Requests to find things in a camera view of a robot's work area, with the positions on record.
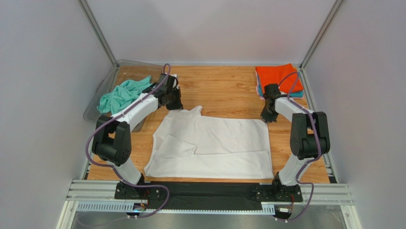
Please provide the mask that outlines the white t shirt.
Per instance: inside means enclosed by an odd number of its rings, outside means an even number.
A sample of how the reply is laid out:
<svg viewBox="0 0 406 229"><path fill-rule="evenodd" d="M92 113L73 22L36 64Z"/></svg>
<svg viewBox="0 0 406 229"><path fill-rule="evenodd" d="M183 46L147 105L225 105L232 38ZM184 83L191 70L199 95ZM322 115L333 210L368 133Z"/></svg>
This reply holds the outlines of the white t shirt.
<svg viewBox="0 0 406 229"><path fill-rule="evenodd" d="M204 116L202 107L170 111L153 134L148 177L274 178L269 131L259 119Z"/></svg>

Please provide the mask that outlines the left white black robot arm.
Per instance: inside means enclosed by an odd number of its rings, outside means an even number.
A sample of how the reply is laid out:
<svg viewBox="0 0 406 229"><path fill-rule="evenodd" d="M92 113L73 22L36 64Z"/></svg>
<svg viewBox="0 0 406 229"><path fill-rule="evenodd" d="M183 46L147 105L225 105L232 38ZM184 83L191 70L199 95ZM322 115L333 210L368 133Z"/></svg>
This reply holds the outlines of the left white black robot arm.
<svg viewBox="0 0 406 229"><path fill-rule="evenodd" d="M147 185L143 174L131 160L131 132L156 110L165 106L168 110L181 110L181 90L177 75L162 73L159 81L143 90L140 96L122 111L102 115L90 137L91 151L104 166L111 168L119 178L115 198L146 198L150 190L161 191L160 187Z"/></svg>

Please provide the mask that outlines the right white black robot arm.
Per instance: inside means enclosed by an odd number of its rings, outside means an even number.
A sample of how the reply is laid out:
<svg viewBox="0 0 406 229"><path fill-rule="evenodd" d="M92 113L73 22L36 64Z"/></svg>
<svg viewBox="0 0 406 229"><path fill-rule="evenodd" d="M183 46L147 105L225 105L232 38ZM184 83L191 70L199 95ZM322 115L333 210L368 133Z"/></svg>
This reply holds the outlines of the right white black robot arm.
<svg viewBox="0 0 406 229"><path fill-rule="evenodd" d="M308 167L330 151L327 115L305 108L282 94L277 84L264 88L265 106L261 118L276 122L279 115L291 122L291 155L283 169L275 175L270 197L273 201L301 201L301 178Z"/></svg>

